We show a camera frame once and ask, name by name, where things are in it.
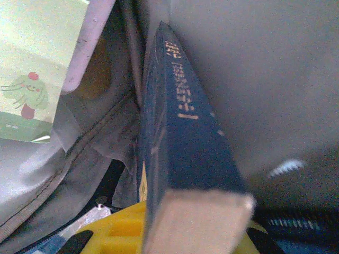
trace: dark blue book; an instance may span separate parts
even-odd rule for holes
[[[223,223],[237,222],[235,241],[251,216],[253,199],[246,193],[203,88],[178,39],[165,23],[160,23],[156,31],[146,75],[138,142],[139,197],[147,197],[145,236],[151,242],[146,252],[159,250],[159,244],[166,241],[166,228],[178,230],[178,225],[195,216],[193,224],[199,224],[202,214],[210,226],[218,216],[219,229],[223,230]],[[178,220],[185,216],[187,220]],[[179,234],[190,234],[186,227],[180,228],[183,232]]]

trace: cartoon character illustration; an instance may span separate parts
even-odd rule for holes
[[[45,110],[48,106],[46,86],[35,72],[23,75],[9,86],[0,88],[5,98],[15,100],[13,107],[19,108],[23,105],[21,116],[25,119],[33,119],[35,110]]]

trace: gray fabric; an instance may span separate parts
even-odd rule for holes
[[[139,10],[146,58],[163,20],[178,36],[260,204],[339,205],[337,1],[141,0]],[[287,159],[310,166],[267,178]]]
[[[126,168],[119,179],[113,195],[112,206],[126,208],[138,202],[137,196],[137,164]]]
[[[0,226],[31,202],[63,167],[65,152],[53,133],[49,144],[0,139]]]
[[[144,40],[139,24],[137,13],[134,9],[134,1],[121,0],[122,16],[125,23],[125,31],[128,39],[128,48],[131,56],[132,72],[138,103],[142,102],[142,67],[144,65]]]
[[[109,24],[109,33],[105,35],[110,44],[112,84],[105,94],[93,101],[73,94],[62,96],[49,144],[0,140],[3,144],[2,169],[4,162],[7,165],[6,170],[1,171],[1,174],[6,171],[4,177],[7,178],[0,181],[7,185],[6,194],[11,194],[13,181],[17,182],[15,195],[1,203],[7,217],[29,202],[50,177],[69,167],[68,174],[47,201],[0,244],[0,253],[14,253],[72,219],[91,198],[112,159],[121,160],[134,170],[133,147],[139,112],[132,91],[131,64],[122,19],[117,12],[112,17],[114,22]],[[13,155],[11,160],[5,158],[9,152]],[[25,174],[9,179],[8,176],[18,171],[13,167],[28,165],[25,164],[27,160],[32,160],[32,164],[25,167]],[[135,180],[131,184],[136,188]],[[26,190],[27,186],[32,186],[30,192]]]

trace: zipper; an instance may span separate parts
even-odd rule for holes
[[[95,206],[97,208],[104,208],[107,207],[103,204],[98,203],[97,206]],[[120,207],[108,207],[111,211],[111,214],[118,212],[120,210],[122,210],[123,208]],[[74,219],[70,220],[69,222],[67,222],[65,225],[63,225],[62,227],[58,228],[57,230],[55,230],[54,232],[50,233],[49,235],[41,238],[40,240],[38,240],[37,242],[27,246],[26,248],[22,249],[21,251],[17,252],[16,254],[23,254],[27,251],[30,251],[32,249],[35,250],[39,250],[40,247],[44,246],[48,241],[50,241],[54,236],[58,235],[59,233],[61,233],[65,228],[67,228],[68,226],[72,225],[73,223],[75,223],[78,219],[80,219],[82,216],[85,216],[91,209],[89,209],[88,211],[86,211],[85,213],[82,211],[81,213],[79,213]]]
[[[46,183],[45,188],[37,195],[37,197],[20,210],[15,216],[10,218],[0,227],[0,243],[9,237],[22,223],[24,223],[55,191],[62,182],[72,165],[79,159],[83,149],[91,142],[91,140],[101,131],[112,116],[122,108],[126,100],[133,97],[131,90],[118,103],[116,103],[99,121],[93,124],[92,128],[80,137],[66,155],[66,161],[63,169],[52,179]]]
[[[254,220],[274,238],[331,247],[339,253],[337,210],[259,209]]]

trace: seam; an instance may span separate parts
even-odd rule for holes
[[[23,208],[21,208],[18,212],[16,212],[14,215],[12,215],[10,218],[8,218],[3,224],[1,224],[0,225],[0,229],[1,229],[1,227],[3,226],[3,225],[5,225],[10,219],[12,219],[12,218],[14,218],[15,216],[17,216],[22,210],[24,210],[27,206],[29,206],[31,203],[33,203],[33,201],[35,201],[42,193],[43,193],[43,191],[45,190],[45,189],[47,189],[49,186],[50,186],[50,184],[53,182],[53,180],[57,177],[57,176],[59,176],[59,175],[61,175],[64,171],[65,171],[65,167],[67,167],[67,160],[71,157],[71,155],[72,155],[72,153],[74,152],[74,153],[76,153],[77,155],[70,161],[70,164],[69,164],[69,166],[67,167],[67,171],[69,171],[70,170],[70,168],[71,168],[71,166],[72,166],[72,164],[78,159],[78,157],[81,155],[81,153],[82,153],[82,151],[87,147],[87,145],[93,140],[93,138],[95,137],[95,134],[96,133],[98,133],[103,127],[104,127],[104,125],[107,123],[107,121],[108,120],[106,120],[106,118],[107,118],[107,116],[108,115],[111,115],[113,112],[112,111],[116,111],[116,109],[118,109],[118,108],[121,108],[121,104],[123,103],[123,101],[125,101],[126,99],[128,99],[130,96],[131,96],[131,94],[132,94],[132,91],[130,90],[129,91],[129,93],[126,95],[126,96],[124,96],[118,103],[116,103],[100,120],[98,120],[96,123],[94,123],[93,125],[92,125],[92,127],[91,127],[91,129],[87,132],[87,133],[85,133],[84,135],[82,135],[74,144],[73,144],[73,149],[72,149],[72,151],[70,151],[70,153],[68,153],[68,155],[66,155],[66,160],[65,160],[65,165],[64,165],[64,167],[63,167],[63,169],[62,170],[60,170],[59,171],[59,173],[57,173],[56,175],[54,175],[54,177],[53,178],[51,178],[51,180],[49,181],[49,183],[41,190],[41,192],[34,198],[34,199],[32,199],[31,201],[29,201],[28,203],[27,203],[27,205],[26,206],[24,206]],[[76,150],[76,146],[78,145],[78,144],[80,144],[81,143],[81,141],[82,140],[85,140],[86,138],[87,138],[87,136],[89,136],[88,137],[88,140],[86,141],[86,143],[85,144],[83,144],[83,147],[80,149],[80,151],[78,151],[77,152],[77,150]]]

